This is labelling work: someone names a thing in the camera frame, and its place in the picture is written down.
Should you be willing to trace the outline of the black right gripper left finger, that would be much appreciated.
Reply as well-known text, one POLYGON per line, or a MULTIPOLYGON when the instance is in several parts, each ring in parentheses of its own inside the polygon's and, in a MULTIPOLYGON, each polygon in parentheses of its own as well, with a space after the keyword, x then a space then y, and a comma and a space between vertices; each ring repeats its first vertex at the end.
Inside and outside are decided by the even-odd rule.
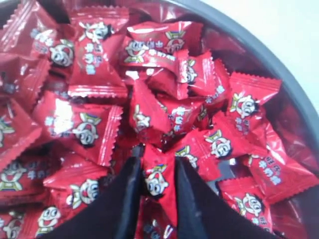
POLYGON ((127 159, 121 172, 97 199, 43 239, 132 239, 141 197, 141 161, 127 159))

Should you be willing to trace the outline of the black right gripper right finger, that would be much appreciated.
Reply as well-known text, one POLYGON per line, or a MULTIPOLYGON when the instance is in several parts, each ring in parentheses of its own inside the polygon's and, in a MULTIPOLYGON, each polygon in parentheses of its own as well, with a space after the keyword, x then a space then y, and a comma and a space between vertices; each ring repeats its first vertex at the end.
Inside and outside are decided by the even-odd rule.
POLYGON ((189 161, 175 159, 179 239, 274 239, 233 210, 201 179, 189 161))

